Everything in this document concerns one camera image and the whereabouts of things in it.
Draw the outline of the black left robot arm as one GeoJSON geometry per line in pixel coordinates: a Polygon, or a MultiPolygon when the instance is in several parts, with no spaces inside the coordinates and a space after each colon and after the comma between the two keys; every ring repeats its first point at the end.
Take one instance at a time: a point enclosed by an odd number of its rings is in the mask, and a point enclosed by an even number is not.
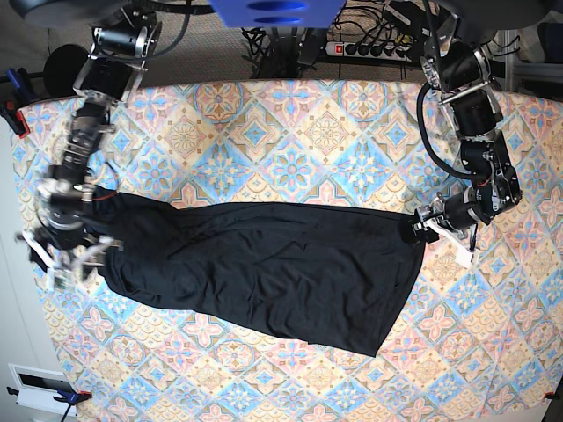
{"type": "Polygon", "coordinates": [[[437,195],[419,207],[412,221],[413,236],[430,244],[444,236],[457,248],[456,261],[471,267],[480,224],[513,209],[522,190],[503,133],[503,119],[492,88],[492,71],[483,44],[500,30],[517,30],[541,21],[552,9],[551,1],[441,1],[449,13],[441,21],[424,3],[429,36],[420,59],[427,81],[416,101],[416,119],[430,159],[454,178],[469,181],[461,193],[437,195]],[[423,113],[429,91],[440,94],[459,141],[463,169],[458,171],[433,150],[423,113]]]}

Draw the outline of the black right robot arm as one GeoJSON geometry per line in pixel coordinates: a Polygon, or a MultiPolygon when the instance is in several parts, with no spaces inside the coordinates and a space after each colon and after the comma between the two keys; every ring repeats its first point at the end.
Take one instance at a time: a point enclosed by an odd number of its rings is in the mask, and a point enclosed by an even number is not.
{"type": "Polygon", "coordinates": [[[47,28],[72,23],[91,26],[92,46],[73,84],[84,104],[74,112],[59,163],[48,167],[35,191],[39,227],[18,239],[30,248],[30,259],[46,273],[45,289],[77,285],[85,266],[100,266],[105,251],[119,245],[110,236],[93,236],[84,226],[96,202],[88,163],[104,134],[114,126],[110,112],[125,104],[138,89],[146,63],[156,52],[162,23],[158,13],[189,18],[189,2],[159,1],[13,1],[24,20],[47,28]]]}

